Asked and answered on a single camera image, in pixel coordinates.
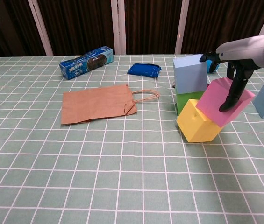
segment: blue pouch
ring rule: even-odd
[[[140,64],[135,63],[128,70],[128,74],[137,75],[137,76],[147,76],[157,78],[161,67],[156,64]]]

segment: twine handle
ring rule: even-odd
[[[139,91],[132,92],[132,94],[137,94],[137,93],[142,93],[142,92],[152,93],[153,96],[142,98],[142,99],[135,99],[135,100],[133,100],[134,103],[138,103],[138,102],[149,100],[149,99],[155,99],[155,98],[158,98],[160,96],[159,93],[155,90],[139,90]]]

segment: green block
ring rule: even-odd
[[[182,112],[184,106],[188,102],[189,99],[200,99],[203,95],[204,91],[200,92],[190,92],[184,94],[176,94],[177,95],[177,106],[178,106],[178,115]]]

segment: yellow block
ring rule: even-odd
[[[187,101],[177,123],[188,142],[212,141],[223,127],[219,127],[196,108],[197,99]]]

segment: blue cookie box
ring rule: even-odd
[[[97,48],[92,50],[80,57],[62,61],[59,63],[59,67],[61,70],[62,75],[66,79],[72,79],[82,74],[89,72],[90,70],[87,68],[87,61],[90,58],[96,57],[98,55],[105,55],[106,56],[106,64],[109,64],[114,61],[113,49],[107,46]]]

